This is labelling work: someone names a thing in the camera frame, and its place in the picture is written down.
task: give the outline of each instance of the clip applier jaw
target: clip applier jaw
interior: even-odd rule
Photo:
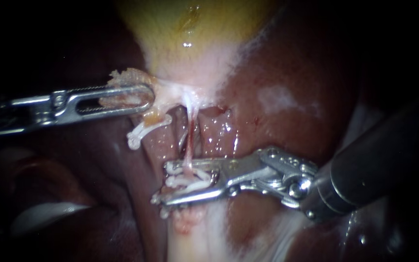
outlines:
[[[164,169],[167,176],[171,176],[172,170],[182,166],[182,160],[168,161],[164,164]],[[283,205],[299,209],[299,201],[308,194],[318,170],[312,162],[287,154],[277,147],[259,149],[238,159],[194,159],[192,168],[211,174],[211,186],[192,192],[155,194],[151,203],[167,209],[176,209],[190,204],[234,197],[240,191],[252,190],[275,196]]]
[[[104,107],[100,98],[130,96],[136,103]],[[154,93],[146,84],[121,87],[94,86],[54,91],[49,95],[13,99],[0,103],[0,135],[25,133],[42,127],[65,125],[110,116],[132,115],[148,110]]]

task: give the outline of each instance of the metal instrument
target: metal instrument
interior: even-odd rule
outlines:
[[[301,211],[314,222],[350,214],[419,178],[419,99],[377,123],[317,173]]]
[[[173,170],[182,166],[182,160],[168,161],[164,169]],[[211,174],[212,186],[185,194],[158,194],[151,202],[164,208],[176,209],[189,204],[234,197],[241,191],[252,190],[275,196],[283,205],[298,209],[299,201],[308,194],[318,170],[314,163],[297,158],[278,147],[259,149],[238,159],[195,159],[192,168]]]
[[[114,108],[98,103],[100,98],[123,95],[135,97],[137,103]],[[149,109],[153,102],[154,93],[146,84],[60,90],[44,96],[3,101],[0,102],[0,136],[110,116],[136,114]]]

